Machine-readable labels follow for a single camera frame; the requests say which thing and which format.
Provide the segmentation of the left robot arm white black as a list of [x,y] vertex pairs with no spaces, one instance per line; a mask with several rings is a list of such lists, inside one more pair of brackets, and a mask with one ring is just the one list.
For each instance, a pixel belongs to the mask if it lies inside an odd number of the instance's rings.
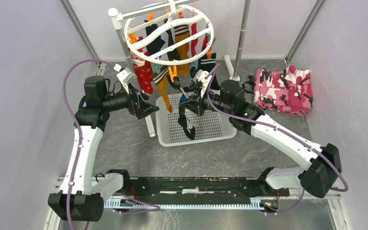
[[74,114],[69,166],[59,191],[48,197],[48,205],[61,220],[97,222],[114,193],[126,195],[131,190],[127,170],[109,170],[101,181],[92,184],[95,156],[110,113],[127,109],[142,119],[159,110],[131,84],[127,89],[110,93],[106,82],[103,76],[91,76],[84,82],[85,96]]

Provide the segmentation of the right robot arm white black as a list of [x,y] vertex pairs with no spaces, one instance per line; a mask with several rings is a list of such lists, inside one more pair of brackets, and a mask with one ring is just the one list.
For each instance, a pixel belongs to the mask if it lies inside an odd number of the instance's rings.
[[269,196],[277,189],[301,188],[314,197],[324,198],[330,190],[338,191],[334,186],[337,179],[344,185],[342,190],[347,190],[337,146],[311,142],[283,127],[246,101],[244,88],[233,80],[222,82],[219,93],[207,90],[204,83],[192,86],[192,94],[183,95],[178,104],[178,123],[189,139],[195,138],[196,130],[185,116],[186,111],[197,116],[206,111],[218,112],[227,116],[238,131],[269,143],[298,164],[295,168],[269,168],[257,183],[261,194]]

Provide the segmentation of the black sock blue accents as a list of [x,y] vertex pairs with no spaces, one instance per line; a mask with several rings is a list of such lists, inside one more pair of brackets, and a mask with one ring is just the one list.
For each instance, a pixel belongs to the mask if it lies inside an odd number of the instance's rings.
[[[182,96],[180,98],[179,104],[188,101],[189,95],[184,90],[184,88],[180,84],[179,77],[171,77],[170,75],[167,76],[167,80],[169,84],[174,88],[181,92]],[[178,124],[183,128],[185,135],[190,139],[194,140],[196,135],[196,130],[193,124],[185,115],[185,108],[181,105],[178,105],[179,117],[178,117]]]

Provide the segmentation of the black sock white stripes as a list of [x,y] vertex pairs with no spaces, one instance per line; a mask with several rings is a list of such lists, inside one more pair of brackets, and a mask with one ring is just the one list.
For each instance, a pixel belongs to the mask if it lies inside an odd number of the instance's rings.
[[[211,57],[208,57],[208,55],[205,54],[204,56],[201,57],[198,64],[198,68],[210,72],[216,66],[216,57],[217,57],[216,53],[211,53]],[[216,91],[220,89],[220,85],[218,83],[217,78],[214,78],[212,80],[210,88]]]

